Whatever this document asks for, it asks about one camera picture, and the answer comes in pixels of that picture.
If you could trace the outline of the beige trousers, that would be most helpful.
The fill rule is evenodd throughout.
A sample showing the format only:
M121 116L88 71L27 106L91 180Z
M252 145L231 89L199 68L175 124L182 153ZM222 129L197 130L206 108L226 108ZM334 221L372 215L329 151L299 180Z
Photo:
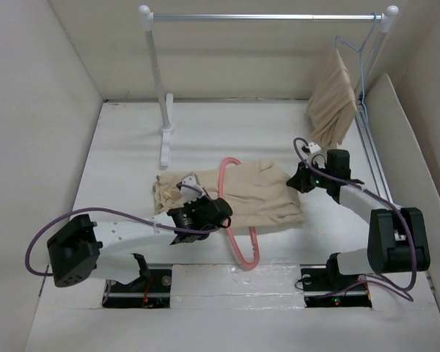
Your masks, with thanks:
M232 208L232 228L297 227L305 221L298 192L286 186L289 174L268 159L228 166L223 194L219 171L194 173L212 198L221 197Z
M332 149L343 140L357 113L351 77L338 50L334 50L307 106L311 140Z

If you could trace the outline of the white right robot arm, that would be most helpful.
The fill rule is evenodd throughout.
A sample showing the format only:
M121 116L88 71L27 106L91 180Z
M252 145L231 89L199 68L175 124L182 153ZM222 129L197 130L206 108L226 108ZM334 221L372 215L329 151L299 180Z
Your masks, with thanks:
M351 276L369 275L390 283L386 274L410 273L409 291L417 274L430 266L430 252L422 211L401 208L351 178L350 154L346 150L327 151L323 168L298 154L300 162L286 185L302 194L322 188L338 204L352 210L369 226L367 246L352 252L333 253L324 271L326 284L340 289Z

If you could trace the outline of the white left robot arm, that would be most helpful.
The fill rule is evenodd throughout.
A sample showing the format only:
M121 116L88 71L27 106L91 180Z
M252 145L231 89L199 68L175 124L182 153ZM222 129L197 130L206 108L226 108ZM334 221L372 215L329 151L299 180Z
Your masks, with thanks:
M71 219L47 242L56 287L88 278L144 289L151 279L143 246L203 241L231 223L232 208L207 196L148 219L126 215L124 221L94 222L84 213Z

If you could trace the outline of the beige trousers on hanger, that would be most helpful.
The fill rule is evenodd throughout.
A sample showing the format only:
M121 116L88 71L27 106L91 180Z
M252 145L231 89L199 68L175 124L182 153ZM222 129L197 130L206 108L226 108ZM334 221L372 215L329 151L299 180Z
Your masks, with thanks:
M307 106L311 140L332 149L343 140L357 113L351 77L338 50L334 50Z

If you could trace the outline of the aluminium side rail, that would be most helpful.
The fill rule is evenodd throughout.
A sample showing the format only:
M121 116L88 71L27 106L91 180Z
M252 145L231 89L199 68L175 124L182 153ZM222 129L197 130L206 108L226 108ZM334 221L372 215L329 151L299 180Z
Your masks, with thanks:
M364 154L366 155L367 162L370 166L370 171L373 178L373 185L376 189L375 192L380 197L391 202L392 195L389 190L383 167L378 157L378 152L376 150L376 146L370 132L369 123L366 120L364 107L360 103L357 104L357 114L355 117L355 121L364 149Z

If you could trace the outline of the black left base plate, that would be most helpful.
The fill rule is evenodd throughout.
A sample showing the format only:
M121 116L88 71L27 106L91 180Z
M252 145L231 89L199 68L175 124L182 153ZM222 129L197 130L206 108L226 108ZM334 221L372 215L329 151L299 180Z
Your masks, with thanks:
M107 309L170 308L172 265L148 264L144 256L134 254L138 276L129 282L111 280L106 283L101 301Z

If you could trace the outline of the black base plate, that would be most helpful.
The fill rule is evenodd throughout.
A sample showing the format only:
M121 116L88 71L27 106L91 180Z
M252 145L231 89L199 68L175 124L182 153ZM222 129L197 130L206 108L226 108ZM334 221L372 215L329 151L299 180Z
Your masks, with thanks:
M106 283L101 301L107 309L170 308L172 265L148 264L144 256L134 254L138 276L129 282L111 280Z
M358 275L332 276L325 265L301 265L300 273L296 288L303 293L306 308L373 306L366 284L357 284Z

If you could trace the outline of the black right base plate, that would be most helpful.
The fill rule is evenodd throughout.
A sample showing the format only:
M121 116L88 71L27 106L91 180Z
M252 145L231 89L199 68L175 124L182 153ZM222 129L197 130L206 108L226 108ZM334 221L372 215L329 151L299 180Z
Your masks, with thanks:
M366 284L357 284L358 275L332 276L325 265L301 265L300 273L296 288L303 293L306 308L373 306Z

